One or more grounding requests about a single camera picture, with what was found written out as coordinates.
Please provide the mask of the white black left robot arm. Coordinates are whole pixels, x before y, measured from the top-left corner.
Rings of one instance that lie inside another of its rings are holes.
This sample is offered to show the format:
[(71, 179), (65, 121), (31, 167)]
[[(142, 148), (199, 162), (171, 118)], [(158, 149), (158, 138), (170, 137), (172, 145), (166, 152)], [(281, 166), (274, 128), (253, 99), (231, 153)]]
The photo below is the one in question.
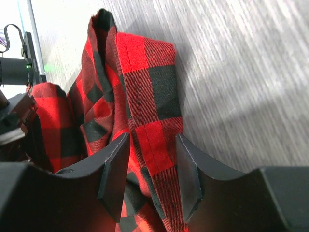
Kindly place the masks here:
[[(0, 84), (32, 86), (34, 70), (29, 61), (16, 58), (0, 59)], [(37, 105), (29, 93), (7, 99), (0, 94), (0, 160), (1, 162), (31, 160), (38, 163), (35, 145), (39, 128)]]

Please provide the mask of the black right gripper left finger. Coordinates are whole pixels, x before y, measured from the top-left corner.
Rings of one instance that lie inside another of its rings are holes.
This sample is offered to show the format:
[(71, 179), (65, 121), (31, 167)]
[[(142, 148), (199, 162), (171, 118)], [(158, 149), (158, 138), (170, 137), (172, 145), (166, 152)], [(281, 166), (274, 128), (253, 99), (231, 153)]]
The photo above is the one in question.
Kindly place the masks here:
[(25, 162), (0, 165), (3, 232), (113, 232), (121, 217), (130, 153), (123, 133), (55, 174)]

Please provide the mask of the red black plaid shirt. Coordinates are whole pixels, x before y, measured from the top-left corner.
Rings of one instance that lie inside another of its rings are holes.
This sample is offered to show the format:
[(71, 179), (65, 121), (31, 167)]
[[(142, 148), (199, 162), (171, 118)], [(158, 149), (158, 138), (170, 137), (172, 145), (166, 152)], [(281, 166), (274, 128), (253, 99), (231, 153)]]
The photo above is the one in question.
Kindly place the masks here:
[(186, 232), (175, 137), (183, 131), (173, 44), (119, 32), (111, 12), (91, 17), (82, 68), (69, 92), (32, 88), (54, 171), (123, 133), (130, 158), (118, 232)]

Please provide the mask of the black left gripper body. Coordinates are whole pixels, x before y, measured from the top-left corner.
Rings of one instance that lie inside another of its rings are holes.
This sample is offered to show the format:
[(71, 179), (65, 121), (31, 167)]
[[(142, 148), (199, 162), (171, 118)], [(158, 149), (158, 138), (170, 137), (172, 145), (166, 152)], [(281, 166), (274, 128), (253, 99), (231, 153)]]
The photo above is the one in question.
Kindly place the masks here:
[(22, 146), (37, 116), (34, 98), (28, 93), (17, 94), (0, 111), (0, 160), (19, 162), (27, 160)]

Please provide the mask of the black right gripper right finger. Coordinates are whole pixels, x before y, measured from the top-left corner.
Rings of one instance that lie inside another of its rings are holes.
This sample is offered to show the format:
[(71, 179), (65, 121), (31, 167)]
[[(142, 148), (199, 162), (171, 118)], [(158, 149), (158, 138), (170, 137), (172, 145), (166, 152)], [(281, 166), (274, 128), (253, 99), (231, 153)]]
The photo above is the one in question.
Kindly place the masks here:
[(183, 219), (191, 232), (306, 232), (308, 167), (237, 171), (176, 136)]

